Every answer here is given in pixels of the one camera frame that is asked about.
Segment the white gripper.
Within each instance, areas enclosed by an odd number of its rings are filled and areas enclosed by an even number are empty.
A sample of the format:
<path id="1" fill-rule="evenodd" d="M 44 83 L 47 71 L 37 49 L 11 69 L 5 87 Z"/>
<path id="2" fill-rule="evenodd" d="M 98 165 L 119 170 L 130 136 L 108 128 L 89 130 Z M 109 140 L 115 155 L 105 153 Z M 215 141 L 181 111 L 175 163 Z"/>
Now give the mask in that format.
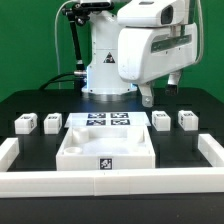
<path id="1" fill-rule="evenodd" d="M 124 28 L 119 34 L 118 73 L 126 82 L 142 84 L 139 90 L 144 107 L 151 108 L 154 104 L 152 85 L 146 82 L 170 73 L 165 93 L 175 96 L 182 75 L 180 69 L 196 60 L 196 24 L 187 25 L 182 36 L 170 34 L 170 27 Z"/>

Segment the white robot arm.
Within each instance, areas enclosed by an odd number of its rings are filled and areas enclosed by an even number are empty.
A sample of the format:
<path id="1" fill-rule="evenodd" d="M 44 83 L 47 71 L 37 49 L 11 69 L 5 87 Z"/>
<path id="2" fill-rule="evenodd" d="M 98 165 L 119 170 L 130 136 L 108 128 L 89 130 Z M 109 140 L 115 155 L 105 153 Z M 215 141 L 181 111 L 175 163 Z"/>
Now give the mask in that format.
<path id="1" fill-rule="evenodd" d="M 154 101 L 153 82 L 168 78 L 178 93 L 182 70 L 204 51 L 200 0 L 69 0 L 61 7 L 72 30 L 77 76 L 86 98 L 118 101 L 140 92 Z"/>

